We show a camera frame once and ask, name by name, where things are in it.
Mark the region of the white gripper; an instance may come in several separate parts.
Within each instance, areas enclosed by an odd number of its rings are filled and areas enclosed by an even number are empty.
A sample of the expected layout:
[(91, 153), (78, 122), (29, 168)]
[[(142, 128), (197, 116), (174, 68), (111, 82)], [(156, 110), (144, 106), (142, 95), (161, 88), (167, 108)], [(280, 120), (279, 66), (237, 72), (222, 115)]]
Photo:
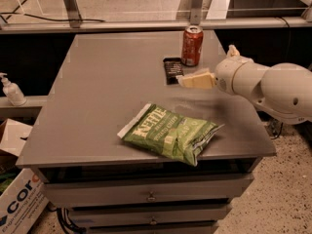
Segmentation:
[(234, 95), (233, 81), (236, 72), (244, 64), (254, 61), (251, 58), (240, 56), (240, 52), (234, 45), (228, 46), (226, 56), (227, 58), (216, 66), (214, 74), (208, 68), (204, 68), (186, 75), (178, 75), (176, 77), (178, 83), (184, 88), (205, 90), (212, 89), (217, 85), (221, 91)]

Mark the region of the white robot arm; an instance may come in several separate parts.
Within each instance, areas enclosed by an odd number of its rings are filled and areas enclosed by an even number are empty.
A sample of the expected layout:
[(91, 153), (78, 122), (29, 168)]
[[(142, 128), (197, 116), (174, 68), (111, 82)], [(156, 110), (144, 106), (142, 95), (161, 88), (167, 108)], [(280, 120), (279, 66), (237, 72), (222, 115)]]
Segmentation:
[(241, 96), (282, 123), (312, 121), (312, 72), (297, 64), (265, 66), (241, 56), (230, 45), (214, 72), (206, 68), (176, 79), (184, 88), (217, 87), (231, 96)]

